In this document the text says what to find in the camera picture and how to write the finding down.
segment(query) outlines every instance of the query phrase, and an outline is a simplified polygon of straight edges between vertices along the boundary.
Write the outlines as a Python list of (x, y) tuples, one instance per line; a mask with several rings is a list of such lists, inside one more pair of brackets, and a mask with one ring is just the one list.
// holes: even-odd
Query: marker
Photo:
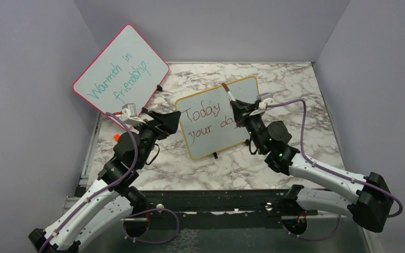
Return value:
[(234, 98), (234, 95), (232, 95), (232, 92), (230, 92), (230, 90), (229, 90), (229, 88), (227, 87), (227, 85), (226, 85), (225, 83), (222, 83), (221, 85), (222, 85), (223, 88), (226, 90), (227, 94), (229, 94), (230, 99), (231, 99), (232, 101), (236, 101), (235, 98)]

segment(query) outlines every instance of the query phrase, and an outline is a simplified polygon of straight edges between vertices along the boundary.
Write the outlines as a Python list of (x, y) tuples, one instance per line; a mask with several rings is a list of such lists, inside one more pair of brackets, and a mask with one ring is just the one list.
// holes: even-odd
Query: today your day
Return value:
[[(219, 116), (219, 112), (221, 111), (219, 103), (217, 103), (216, 105), (204, 105), (204, 100), (202, 100), (202, 101), (200, 101), (200, 105), (201, 105), (201, 107), (200, 107), (201, 109), (198, 108), (196, 110), (192, 110), (191, 108), (188, 108), (188, 109), (182, 111), (182, 114), (184, 116), (186, 116), (191, 123), (194, 123), (200, 119), (203, 119), (203, 118), (211, 116), (211, 115), (215, 118), (217, 118)], [(226, 115), (224, 115), (224, 118), (221, 117), (220, 119), (221, 119), (221, 121), (220, 121), (219, 126), (221, 128), (224, 128), (234, 122), (234, 120), (232, 118), (228, 118)], [(211, 131), (213, 130), (213, 128), (210, 129), (211, 127), (212, 127), (212, 125), (210, 124), (204, 128), (198, 129), (196, 131), (190, 131), (188, 133), (188, 135), (191, 137), (192, 143), (195, 143), (195, 140), (198, 139), (199, 137), (209, 135), (211, 133)]]

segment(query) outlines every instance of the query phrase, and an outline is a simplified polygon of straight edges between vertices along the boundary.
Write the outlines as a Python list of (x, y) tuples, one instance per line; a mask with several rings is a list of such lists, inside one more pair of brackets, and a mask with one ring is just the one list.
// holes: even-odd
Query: whiteboard with orange border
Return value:
[[(258, 94), (255, 76), (226, 84), (235, 99), (255, 102)], [(192, 159), (203, 158), (249, 139), (246, 128), (236, 127), (229, 102), (230, 97), (221, 85), (176, 101), (175, 108), (182, 113), (179, 124)]]

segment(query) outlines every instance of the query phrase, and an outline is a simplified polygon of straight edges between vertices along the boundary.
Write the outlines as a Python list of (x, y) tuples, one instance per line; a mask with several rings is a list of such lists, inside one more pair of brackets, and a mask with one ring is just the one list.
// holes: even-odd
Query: whiteboard with pink border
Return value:
[(147, 104), (169, 66), (133, 26), (125, 26), (72, 85), (99, 111), (119, 112), (134, 103)]

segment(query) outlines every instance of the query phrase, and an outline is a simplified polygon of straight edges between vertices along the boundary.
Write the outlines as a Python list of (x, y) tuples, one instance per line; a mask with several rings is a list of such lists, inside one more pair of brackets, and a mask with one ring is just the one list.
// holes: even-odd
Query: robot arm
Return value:
[[(133, 212), (143, 211), (135, 209), (144, 206), (140, 204), (144, 196), (130, 185), (138, 177), (136, 170), (147, 163), (155, 142), (176, 133), (181, 113), (150, 111), (148, 115), (153, 120), (149, 121), (126, 116), (126, 110), (123, 113), (125, 121), (135, 121), (134, 128), (139, 131), (139, 134), (132, 133), (135, 143), (128, 133), (122, 134), (113, 148), (113, 158), (104, 165), (98, 178), (77, 203), (44, 230), (35, 229), (30, 233), (29, 239), (38, 252), (78, 252), (114, 222)], [(133, 163), (133, 170), (129, 172), (126, 164)]]
[(383, 193), (390, 194), (383, 177), (374, 172), (364, 176), (340, 170), (288, 145), (292, 136), (282, 121), (265, 126), (262, 120), (272, 101), (269, 93), (257, 96), (252, 104), (232, 99), (230, 104), (237, 126), (247, 129), (258, 154), (267, 155), (265, 162), (273, 171), (310, 180), (331, 191), (293, 186), (285, 197), (286, 205), (300, 211), (314, 209), (338, 213), (352, 217), (367, 230), (381, 232), (393, 204), (393, 199)]

